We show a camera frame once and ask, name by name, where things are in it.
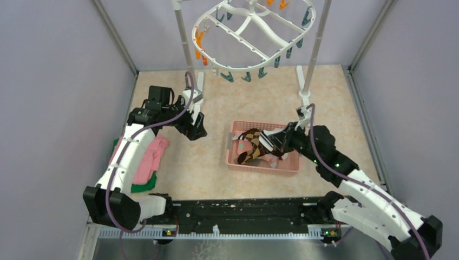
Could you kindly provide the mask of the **white black striped sock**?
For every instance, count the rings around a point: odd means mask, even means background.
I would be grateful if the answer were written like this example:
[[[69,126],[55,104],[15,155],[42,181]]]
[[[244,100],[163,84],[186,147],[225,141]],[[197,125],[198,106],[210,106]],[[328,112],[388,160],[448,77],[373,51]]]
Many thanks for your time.
[[[232,140],[244,140],[244,135],[242,133],[237,133],[233,136]]]
[[[271,168],[276,168],[279,160],[285,160],[288,154],[278,150],[274,143],[269,140],[268,136],[281,132],[282,128],[275,128],[274,130],[261,130],[259,141],[266,148],[265,157],[268,157],[267,162]]]

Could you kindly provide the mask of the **grey red striped sock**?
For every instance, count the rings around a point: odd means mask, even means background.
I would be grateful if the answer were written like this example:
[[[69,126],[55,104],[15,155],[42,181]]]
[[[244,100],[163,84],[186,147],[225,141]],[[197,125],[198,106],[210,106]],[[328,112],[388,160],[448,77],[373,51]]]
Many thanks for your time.
[[[247,163],[247,165],[253,167],[271,168],[268,161],[260,159],[251,160]]]

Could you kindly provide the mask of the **brown argyle sock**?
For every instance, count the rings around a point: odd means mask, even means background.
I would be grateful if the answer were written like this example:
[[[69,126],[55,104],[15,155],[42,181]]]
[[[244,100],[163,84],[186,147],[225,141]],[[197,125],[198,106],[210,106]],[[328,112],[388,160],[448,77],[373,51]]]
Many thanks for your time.
[[[261,130],[251,128],[243,133],[235,135],[233,140],[243,140],[250,143],[250,150],[241,153],[237,158],[239,165],[245,165],[247,162],[259,157],[263,157],[268,153],[268,150],[260,141]]]
[[[264,145],[260,142],[258,144],[252,144],[252,152],[250,154],[252,159],[257,159],[257,158],[260,158],[266,155],[273,155],[273,154],[269,153],[264,147]]]

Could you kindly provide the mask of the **white black striped sock front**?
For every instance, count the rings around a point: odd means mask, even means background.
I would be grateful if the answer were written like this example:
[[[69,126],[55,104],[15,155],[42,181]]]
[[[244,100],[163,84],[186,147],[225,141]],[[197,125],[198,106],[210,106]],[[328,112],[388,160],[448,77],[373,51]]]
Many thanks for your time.
[[[232,140],[244,140],[244,135],[242,133],[237,133],[233,136]]]

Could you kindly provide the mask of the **pink dotted sock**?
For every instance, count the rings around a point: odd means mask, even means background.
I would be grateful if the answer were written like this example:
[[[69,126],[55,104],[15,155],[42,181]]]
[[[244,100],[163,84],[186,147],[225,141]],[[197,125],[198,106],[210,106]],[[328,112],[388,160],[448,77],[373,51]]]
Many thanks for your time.
[[[237,156],[248,155],[252,151],[252,144],[247,140],[237,140]]]

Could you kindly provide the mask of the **white oval clip hanger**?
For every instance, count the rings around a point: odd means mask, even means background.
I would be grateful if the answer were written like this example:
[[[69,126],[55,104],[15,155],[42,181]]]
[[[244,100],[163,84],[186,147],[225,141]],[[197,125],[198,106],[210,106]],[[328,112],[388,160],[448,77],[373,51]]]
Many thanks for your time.
[[[204,66],[254,72],[302,48],[315,20],[311,1],[220,1],[195,21],[192,43]]]

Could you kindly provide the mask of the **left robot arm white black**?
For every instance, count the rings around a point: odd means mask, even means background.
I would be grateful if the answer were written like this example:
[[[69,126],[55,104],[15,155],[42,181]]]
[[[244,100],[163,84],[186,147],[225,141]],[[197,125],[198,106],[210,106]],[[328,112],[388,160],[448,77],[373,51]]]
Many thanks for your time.
[[[83,192],[84,203],[94,223],[132,232],[138,223],[152,217],[161,224],[173,219],[174,210],[167,197],[154,194],[134,200],[130,196],[142,157],[163,126],[175,127],[190,141],[207,135],[204,114],[194,109],[202,92],[196,87],[188,87],[176,101],[173,97],[171,88],[150,86],[142,106],[129,113],[124,134],[105,173],[95,186],[87,186]]]

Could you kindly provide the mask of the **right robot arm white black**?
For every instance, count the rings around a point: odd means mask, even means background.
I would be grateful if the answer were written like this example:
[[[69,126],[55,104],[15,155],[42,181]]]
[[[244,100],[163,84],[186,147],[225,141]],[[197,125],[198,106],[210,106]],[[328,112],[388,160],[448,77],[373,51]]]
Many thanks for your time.
[[[344,195],[329,192],[317,208],[324,223],[345,223],[386,248],[394,259],[431,259],[442,245],[443,224],[425,217],[384,191],[349,157],[336,149],[326,126],[305,131],[294,122],[262,131],[264,145],[279,152],[296,151],[316,164],[319,175]]]

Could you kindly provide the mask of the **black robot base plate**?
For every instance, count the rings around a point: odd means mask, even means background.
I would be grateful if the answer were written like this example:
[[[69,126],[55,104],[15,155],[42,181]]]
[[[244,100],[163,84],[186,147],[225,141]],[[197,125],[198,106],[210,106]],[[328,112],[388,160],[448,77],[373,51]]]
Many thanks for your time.
[[[350,229],[325,211],[323,197],[173,200],[146,220],[160,242],[176,239],[312,239],[336,246]]]

